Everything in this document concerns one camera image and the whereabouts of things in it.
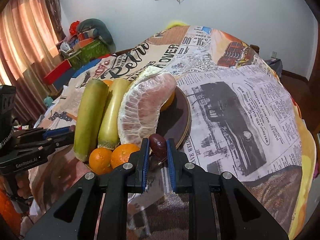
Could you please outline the orange jacket sleeve forearm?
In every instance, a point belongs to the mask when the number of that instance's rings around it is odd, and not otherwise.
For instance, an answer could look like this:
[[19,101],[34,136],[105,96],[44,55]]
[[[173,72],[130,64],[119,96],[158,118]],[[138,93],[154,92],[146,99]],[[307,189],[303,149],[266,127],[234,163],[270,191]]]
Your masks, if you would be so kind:
[[14,235],[20,237],[22,215],[17,213],[4,191],[0,192],[0,213]]

